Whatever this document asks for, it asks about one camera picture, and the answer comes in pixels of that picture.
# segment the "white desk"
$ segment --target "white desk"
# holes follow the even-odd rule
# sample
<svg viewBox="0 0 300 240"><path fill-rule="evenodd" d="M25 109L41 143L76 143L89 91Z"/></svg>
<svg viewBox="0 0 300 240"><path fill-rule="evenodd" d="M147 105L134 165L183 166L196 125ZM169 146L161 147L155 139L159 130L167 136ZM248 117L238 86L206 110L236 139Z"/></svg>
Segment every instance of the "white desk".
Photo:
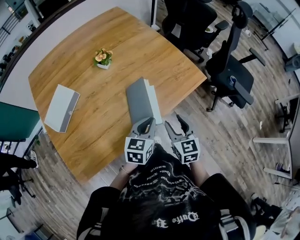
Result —
<svg viewBox="0 0 300 240"><path fill-rule="evenodd" d="M285 97L280 100L276 100L275 104L287 103L288 101L298 98L298 104L296 109L295 118L293 121L292 129L288 137L278 137L278 138L270 138L270 137L255 137L253 138L253 142L255 143L272 143L272 144L285 144L287 146L287 155L289 158L289 164L291 166L290 173L285 173L281 171L276 171L274 169L270 169L265 167L263 170L266 173L274 174L279 177L293 179L297 173L297 170L300 169L300 94L295 94L289 97Z"/></svg>

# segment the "chair backrest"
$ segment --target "chair backrest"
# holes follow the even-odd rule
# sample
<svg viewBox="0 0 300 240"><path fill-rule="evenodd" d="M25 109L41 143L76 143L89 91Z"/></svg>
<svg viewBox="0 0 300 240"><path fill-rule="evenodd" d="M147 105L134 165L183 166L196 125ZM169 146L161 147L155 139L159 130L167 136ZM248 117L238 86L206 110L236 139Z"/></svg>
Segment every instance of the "chair backrest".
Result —
<svg viewBox="0 0 300 240"><path fill-rule="evenodd" d="M180 39L188 46L197 49L205 30L217 18L217 13L209 5L200 0L165 0L168 11L163 22L164 33L171 33L175 24L182 25Z"/></svg>
<svg viewBox="0 0 300 240"><path fill-rule="evenodd" d="M221 49L207 61L206 67L209 69L209 72L213 70L214 74L220 74L226 69L231 53L238 46L240 33L247 26L248 19L252 15L252 8L246 2L241 1L233 8L233 24L230 29L229 38L222 43Z"/></svg>

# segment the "hand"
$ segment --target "hand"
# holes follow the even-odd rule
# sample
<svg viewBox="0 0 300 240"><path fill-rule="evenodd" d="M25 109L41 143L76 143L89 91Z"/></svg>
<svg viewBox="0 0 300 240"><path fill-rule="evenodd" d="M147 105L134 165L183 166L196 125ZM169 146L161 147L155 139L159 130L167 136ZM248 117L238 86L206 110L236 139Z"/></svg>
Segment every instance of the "hand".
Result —
<svg viewBox="0 0 300 240"><path fill-rule="evenodd" d="M126 163L123 168L126 172L131 173L134 169L136 169L137 166L138 164Z"/></svg>

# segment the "desk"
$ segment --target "desk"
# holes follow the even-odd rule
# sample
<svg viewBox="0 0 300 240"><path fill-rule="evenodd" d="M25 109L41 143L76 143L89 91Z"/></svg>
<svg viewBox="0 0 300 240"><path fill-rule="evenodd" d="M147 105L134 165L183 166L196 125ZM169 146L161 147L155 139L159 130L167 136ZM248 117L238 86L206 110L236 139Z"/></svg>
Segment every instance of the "desk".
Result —
<svg viewBox="0 0 300 240"><path fill-rule="evenodd" d="M290 173L280 172L269 168L264 168L263 170L267 173L277 175L279 177L293 179L297 173L297 170L300 169L300 95L296 94L290 97L283 98L281 100L276 100L276 104L285 103L292 99L298 98L298 104L296 109L295 118L293 121L292 129L288 137L279 137L279 138L253 138L255 143L273 143L273 144L285 144L287 146L287 155L289 158L289 164L291 166Z"/></svg>
<svg viewBox="0 0 300 240"><path fill-rule="evenodd" d="M93 66L100 48L113 51L108 70ZM141 76L154 85L162 116L206 79L175 46L118 7L70 34L29 76L42 120L57 84L81 94L66 133L46 126L56 150L80 182L123 153L132 127L126 88Z"/></svg>

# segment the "chair armrest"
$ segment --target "chair armrest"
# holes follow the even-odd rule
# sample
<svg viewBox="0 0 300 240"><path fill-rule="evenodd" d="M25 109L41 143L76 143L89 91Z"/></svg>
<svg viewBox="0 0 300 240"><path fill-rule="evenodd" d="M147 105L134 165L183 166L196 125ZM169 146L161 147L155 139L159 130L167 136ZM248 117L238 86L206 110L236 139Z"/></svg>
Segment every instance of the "chair armrest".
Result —
<svg viewBox="0 0 300 240"><path fill-rule="evenodd" d="M244 87L238 81L234 83L233 87L249 105L253 104L253 97L250 95L250 93L246 91L246 89L244 89Z"/></svg>
<svg viewBox="0 0 300 240"><path fill-rule="evenodd" d="M254 59L258 59L263 66L266 66L265 60L262 58L262 56L257 51L255 51L253 48L250 48L249 51L252 54L239 60L240 63L245 63L245 62L252 61Z"/></svg>
<svg viewBox="0 0 300 240"><path fill-rule="evenodd" d="M220 21L218 24L215 25L215 28L219 31L223 31L229 27L229 23L226 20Z"/></svg>

